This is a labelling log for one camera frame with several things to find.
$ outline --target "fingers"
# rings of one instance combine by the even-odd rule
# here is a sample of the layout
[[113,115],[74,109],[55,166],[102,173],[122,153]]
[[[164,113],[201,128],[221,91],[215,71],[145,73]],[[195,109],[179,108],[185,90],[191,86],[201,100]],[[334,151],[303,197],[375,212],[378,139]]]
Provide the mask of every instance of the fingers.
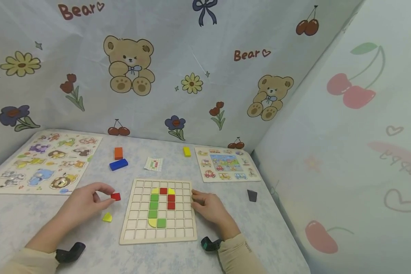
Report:
[[99,211],[107,209],[110,205],[112,205],[116,200],[115,199],[106,199],[102,202],[98,202],[97,208]]
[[114,193],[114,188],[111,187],[110,185],[104,184],[102,182],[95,182],[93,184],[86,185],[85,188],[90,189],[92,192],[94,191],[100,191],[102,193],[105,193],[107,195],[111,195]]
[[202,211],[204,209],[204,207],[202,205],[198,204],[197,202],[192,202],[191,205],[197,213],[202,215]]
[[199,195],[199,194],[205,194],[205,193],[202,193],[201,191],[197,191],[197,190],[192,189],[192,194]]
[[202,193],[200,191],[192,190],[192,199],[205,202],[207,198],[207,193]]
[[100,197],[96,192],[93,193],[93,202],[100,202]]

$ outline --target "beige sleeve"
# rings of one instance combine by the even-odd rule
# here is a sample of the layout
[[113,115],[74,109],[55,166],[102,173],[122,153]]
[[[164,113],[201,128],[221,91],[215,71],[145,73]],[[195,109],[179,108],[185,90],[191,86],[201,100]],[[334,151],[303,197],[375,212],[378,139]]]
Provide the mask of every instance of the beige sleeve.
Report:
[[267,273],[242,234],[221,242],[218,254],[226,274]]
[[56,253],[24,248],[0,269],[0,274],[54,274],[59,263]]

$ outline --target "person's left hand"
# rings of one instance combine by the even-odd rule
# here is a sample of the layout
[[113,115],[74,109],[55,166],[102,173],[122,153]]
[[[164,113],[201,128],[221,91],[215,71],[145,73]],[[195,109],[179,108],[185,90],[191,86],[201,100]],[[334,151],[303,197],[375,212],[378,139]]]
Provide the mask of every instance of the person's left hand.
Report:
[[101,201],[96,191],[111,195],[114,193],[114,188],[101,182],[76,188],[54,219],[59,219],[61,225],[71,230],[115,202],[115,199],[111,198]]

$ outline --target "bear illustration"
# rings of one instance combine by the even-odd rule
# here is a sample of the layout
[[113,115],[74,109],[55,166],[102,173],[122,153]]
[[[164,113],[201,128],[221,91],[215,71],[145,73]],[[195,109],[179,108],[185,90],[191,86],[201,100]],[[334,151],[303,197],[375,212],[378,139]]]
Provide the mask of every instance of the bear illustration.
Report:
[[154,46],[150,41],[141,39],[118,39],[108,36],[104,40],[104,51],[110,60],[108,71],[113,78],[111,89],[125,93],[133,89],[137,95],[145,96],[151,91],[154,74],[148,70]]
[[291,77],[265,75],[260,78],[257,86],[259,91],[249,106],[249,117],[261,116],[263,121],[269,121],[282,108],[281,99],[285,98],[287,91],[294,85]]

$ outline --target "table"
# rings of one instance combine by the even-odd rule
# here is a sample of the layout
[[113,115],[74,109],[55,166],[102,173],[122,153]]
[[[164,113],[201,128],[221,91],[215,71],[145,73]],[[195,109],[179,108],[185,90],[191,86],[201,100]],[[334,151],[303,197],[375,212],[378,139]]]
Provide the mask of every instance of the table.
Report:
[[[265,183],[204,183],[196,155],[192,154],[191,158],[183,155],[183,147],[190,147],[194,152],[195,146],[104,135],[79,186],[105,182],[121,193],[122,200],[68,234],[60,249],[68,250],[75,242],[83,242],[87,248],[77,262],[60,266],[57,273],[223,273],[217,253],[206,253],[200,247],[203,237],[209,236],[214,241],[217,234],[199,214],[196,214],[197,242],[119,245],[134,178],[158,178],[191,181],[199,191],[216,193],[269,273],[309,274],[307,263]],[[113,162],[114,147],[123,147],[128,167],[110,170],[108,164]],[[162,172],[143,168],[148,156],[164,158]],[[257,191],[257,202],[248,200],[247,189]],[[101,199],[107,198],[104,194],[100,196]],[[0,266],[24,247],[66,199],[67,196],[0,194]],[[102,222],[107,211],[113,215],[111,223]]]

